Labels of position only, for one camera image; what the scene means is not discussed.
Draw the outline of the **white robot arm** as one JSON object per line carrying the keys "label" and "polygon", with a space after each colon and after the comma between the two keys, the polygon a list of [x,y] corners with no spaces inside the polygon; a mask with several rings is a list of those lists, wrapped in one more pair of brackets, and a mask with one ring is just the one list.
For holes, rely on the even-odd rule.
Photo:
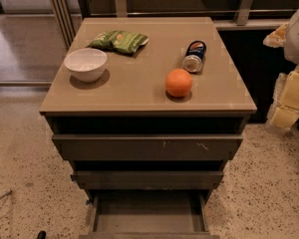
{"label": "white robot arm", "polygon": [[271,48],[282,47],[287,61],[296,65],[288,75],[280,73],[274,87],[267,124],[289,129],[299,119],[299,9],[263,40]]}

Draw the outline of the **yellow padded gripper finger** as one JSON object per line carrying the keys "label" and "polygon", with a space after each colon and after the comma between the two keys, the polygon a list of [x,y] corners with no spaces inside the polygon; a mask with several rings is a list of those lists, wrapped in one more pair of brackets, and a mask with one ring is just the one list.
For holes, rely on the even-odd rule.
{"label": "yellow padded gripper finger", "polygon": [[284,47],[286,42],[285,36],[287,27],[288,23],[284,23],[279,26],[276,30],[274,30],[264,38],[263,44],[270,48]]}
{"label": "yellow padded gripper finger", "polygon": [[274,88],[268,123],[289,129],[299,119],[299,66],[289,74],[280,73]]}

